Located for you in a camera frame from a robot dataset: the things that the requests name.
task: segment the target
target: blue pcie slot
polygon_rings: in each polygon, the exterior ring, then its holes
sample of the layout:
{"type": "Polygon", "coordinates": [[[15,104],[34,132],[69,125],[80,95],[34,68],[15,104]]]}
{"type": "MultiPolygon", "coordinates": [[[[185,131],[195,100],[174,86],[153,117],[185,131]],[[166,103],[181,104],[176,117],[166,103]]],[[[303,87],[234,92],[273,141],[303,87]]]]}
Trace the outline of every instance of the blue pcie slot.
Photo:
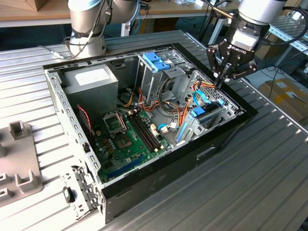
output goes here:
{"type": "Polygon", "coordinates": [[[129,164],[125,165],[124,167],[121,167],[120,169],[107,174],[107,177],[108,178],[112,178],[112,177],[115,177],[117,175],[122,174],[123,172],[129,170],[130,168],[135,167],[136,165],[138,165],[143,158],[144,158],[144,155],[139,157],[137,160],[134,160],[134,161],[130,162],[129,164]]]}

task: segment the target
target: ram slot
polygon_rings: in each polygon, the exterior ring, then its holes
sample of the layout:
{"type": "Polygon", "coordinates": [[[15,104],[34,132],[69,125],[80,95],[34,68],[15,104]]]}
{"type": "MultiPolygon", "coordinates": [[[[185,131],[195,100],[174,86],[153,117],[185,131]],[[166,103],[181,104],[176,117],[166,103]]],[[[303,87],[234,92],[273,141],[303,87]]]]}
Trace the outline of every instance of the ram slot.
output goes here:
{"type": "Polygon", "coordinates": [[[140,136],[150,152],[153,152],[155,148],[159,148],[159,143],[153,137],[138,115],[132,115],[128,118],[128,120],[135,128],[135,131],[140,136]]]}

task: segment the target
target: capacitor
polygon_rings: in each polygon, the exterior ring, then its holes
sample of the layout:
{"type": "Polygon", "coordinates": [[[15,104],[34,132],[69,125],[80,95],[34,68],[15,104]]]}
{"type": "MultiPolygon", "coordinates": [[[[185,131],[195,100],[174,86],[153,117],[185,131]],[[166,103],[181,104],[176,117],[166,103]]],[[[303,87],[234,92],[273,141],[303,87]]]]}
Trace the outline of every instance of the capacitor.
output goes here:
{"type": "Polygon", "coordinates": [[[112,155],[112,154],[115,153],[115,152],[114,152],[113,149],[109,149],[109,150],[108,150],[108,153],[109,153],[110,155],[112,155]]]}

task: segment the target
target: blue plastic clip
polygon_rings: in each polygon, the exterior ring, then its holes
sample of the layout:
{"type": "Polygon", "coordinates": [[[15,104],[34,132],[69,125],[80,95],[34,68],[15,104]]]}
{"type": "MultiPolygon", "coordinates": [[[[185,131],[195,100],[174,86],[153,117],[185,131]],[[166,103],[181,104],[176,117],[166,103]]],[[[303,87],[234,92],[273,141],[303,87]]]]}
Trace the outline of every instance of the blue plastic clip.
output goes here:
{"type": "Polygon", "coordinates": [[[196,107],[196,108],[192,109],[192,111],[191,111],[191,115],[193,117],[200,116],[204,113],[205,113],[205,110],[203,110],[201,107],[196,107]]]}
{"type": "Polygon", "coordinates": [[[155,71],[164,71],[170,68],[170,65],[165,64],[161,57],[157,56],[154,52],[143,54],[143,58],[155,71]]]}

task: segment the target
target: aluminum table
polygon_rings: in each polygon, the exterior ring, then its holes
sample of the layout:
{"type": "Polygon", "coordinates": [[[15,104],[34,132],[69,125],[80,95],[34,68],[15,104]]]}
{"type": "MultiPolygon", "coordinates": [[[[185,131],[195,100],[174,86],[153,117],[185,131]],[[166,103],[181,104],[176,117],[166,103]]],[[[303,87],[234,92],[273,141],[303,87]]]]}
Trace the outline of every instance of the aluminum table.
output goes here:
{"type": "MultiPolygon", "coordinates": [[[[205,65],[203,47],[170,31],[107,40],[111,53],[180,43],[205,65]]],[[[65,46],[51,46],[68,55],[65,46]]],[[[296,230],[308,216],[308,132],[244,80],[230,86],[258,111],[221,153],[103,228],[94,212],[76,223],[59,173],[77,160],[55,114],[42,65],[60,62],[41,48],[0,52],[0,128],[32,126],[44,189],[0,208],[2,230],[296,230]]]]}

